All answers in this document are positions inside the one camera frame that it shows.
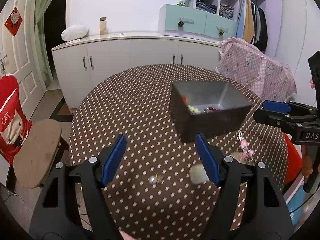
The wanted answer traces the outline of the right hand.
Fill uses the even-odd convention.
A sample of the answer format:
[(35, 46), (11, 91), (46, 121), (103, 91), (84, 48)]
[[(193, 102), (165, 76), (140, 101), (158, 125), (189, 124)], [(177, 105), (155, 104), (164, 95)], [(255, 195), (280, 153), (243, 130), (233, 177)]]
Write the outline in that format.
[(313, 161), (308, 154), (307, 146), (301, 146), (302, 151), (302, 175), (308, 178), (313, 173)]

